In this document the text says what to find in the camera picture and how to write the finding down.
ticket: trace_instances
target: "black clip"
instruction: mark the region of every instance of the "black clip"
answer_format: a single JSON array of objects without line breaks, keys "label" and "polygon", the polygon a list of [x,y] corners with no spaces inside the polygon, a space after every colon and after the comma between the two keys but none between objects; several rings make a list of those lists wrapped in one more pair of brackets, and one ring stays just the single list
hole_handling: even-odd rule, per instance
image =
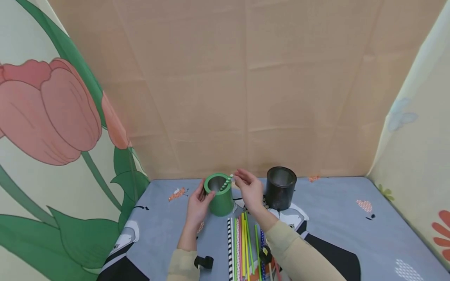
[{"label": "black clip", "polygon": [[200,268],[200,266],[204,269],[212,269],[212,264],[214,263],[214,259],[210,256],[206,256],[205,258],[197,256],[194,260],[194,266],[196,268]]},{"label": "black clip", "polygon": [[269,264],[272,261],[272,253],[270,252],[270,248],[267,245],[262,247],[259,252],[259,257],[263,264]]}]

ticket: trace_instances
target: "tent wall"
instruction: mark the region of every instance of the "tent wall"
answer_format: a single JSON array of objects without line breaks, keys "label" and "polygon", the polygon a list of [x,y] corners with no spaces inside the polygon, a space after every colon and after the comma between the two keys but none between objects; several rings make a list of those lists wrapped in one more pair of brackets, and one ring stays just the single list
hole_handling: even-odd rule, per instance
[{"label": "tent wall", "polygon": [[45,0],[0,1],[0,41],[0,279],[95,281],[148,179]]},{"label": "tent wall", "polygon": [[450,268],[450,3],[389,113],[369,177]]},{"label": "tent wall", "polygon": [[151,178],[366,174],[445,0],[51,0]]}]

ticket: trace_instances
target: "drinking straw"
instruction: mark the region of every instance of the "drinking straw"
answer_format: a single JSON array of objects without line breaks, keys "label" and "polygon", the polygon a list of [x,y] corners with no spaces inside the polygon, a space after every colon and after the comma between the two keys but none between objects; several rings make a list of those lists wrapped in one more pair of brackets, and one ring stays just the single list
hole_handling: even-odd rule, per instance
[{"label": "drinking straw", "polygon": [[248,216],[247,216],[247,213],[245,213],[245,220],[247,221],[246,222],[246,226],[247,226],[247,238],[248,238],[248,243],[249,243],[249,245],[248,245],[248,250],[250,251],[250,262],[252,263],[252,274],[255,274],[255,265],[253,264],[253,251],[252,251],[252,240],[251,240],[251,237],[250,237],[250,228],[249,228],[249,226],[248,226]]},{"label": "drinking straw", "polygon": [[244,214],[241,214],[239,218],[241,220],[241,255],[242,255],[242,263],[241,263],[241,273],[242,277],[245,277],[245,239],[244,239]]},{"label": "drinking straw", "polygon": [[270,275],[270,281],[274,281],[274,277],[272,276],[272,261],[269,263],[269,275]]},{"label": "drinking straw", "polygon": [[224,182],[224,184],[222,185],[222,187],[220,188],[219,191],[222,191],[225,189],[225,187],[227,187],[228,183],[231,181],[231,178],[234,177],[233,174],[229,175],[229,177],[226,179],[226,181]]},{"label": "drinking straw", "polygon": [[247,237],[247,229],[248,229],[248,221],[245,219],[244,216],[244,223],[245,223],[245,259],[247,264],[247,280],[250,280],[250,263],[248,262],[248,237]]},{"label": "drinking straw", "polygon": [[277,277],[279,281],[282,281],[281,278],[281,274],[280,274],[280,267],[278,266],[278,262],[276,261],[276,259],[274,258],[274,262],[275,262],[275,269],[277,270]]},{"label": "drinking straw", "polygon": [[[260,235],[261,235],[261,251],[262,251],[265,244],[264,232],[262,232],[262,230],[260,230]],[[264,263],[261,263],[261,271],[262,271],[262,279],[263,281],[266,281],[266,266],[264,265]]]},{"label": "drinking straw", "polygon": [[259,281],[262,281],[261,259],[259,258],[258,227],[256,226],[256,224],[255,224],[255,240],[256,240],[256,255],[258,256]]},{"label": "drinking straw", "polygon": [[239,245],[241,244],[239,242],[239,220],[238,219],[234,219],[234,261],[235,261],[235,274],[234,274],[234,281],[238,281],[239,279],[241,279],[241,268],[240,265],[241,263],[239,262],[239,256],[240,256],[240,251],[239,251]]},{"label": "drinking straw", "polygon": [[233,233],[231,231],[231,218],[227,220],[227,241],[228,241],[228,279],[233,281]]}]

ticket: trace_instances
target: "beige sleeve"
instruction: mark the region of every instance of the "beige sleeve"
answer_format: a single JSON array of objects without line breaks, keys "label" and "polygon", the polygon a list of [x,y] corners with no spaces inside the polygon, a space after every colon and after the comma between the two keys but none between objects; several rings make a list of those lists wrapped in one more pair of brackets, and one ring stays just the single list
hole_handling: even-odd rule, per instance
[{"label": "beige sleeve", "polygon": [[267,233],[270,251],[293,281],[346,281],[337,269],[287,224]]},{"label": "beige sleeve", "polygon": [[194,266],[196,251],[176,249],[169,265],[167,281],[198,281],[200,270]]}]

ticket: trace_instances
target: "person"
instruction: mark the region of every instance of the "person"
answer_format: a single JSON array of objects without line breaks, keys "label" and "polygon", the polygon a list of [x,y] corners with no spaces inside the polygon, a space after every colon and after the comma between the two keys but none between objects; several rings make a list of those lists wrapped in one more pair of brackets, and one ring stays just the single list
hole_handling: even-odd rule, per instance
[{"label": "person", "polygon": [[[255,175],[238,169],[234,178],[245,205],[266,234],[273,257],[293,281],[345,281],[324,256],[263,206],[263,184]],[[200,270],[194,266],[196,235],[215,196],[214,192],[205,195],[203,182],[189,198],[186,223],[172,255],[167,281],[198,281],[200,278]]]}]

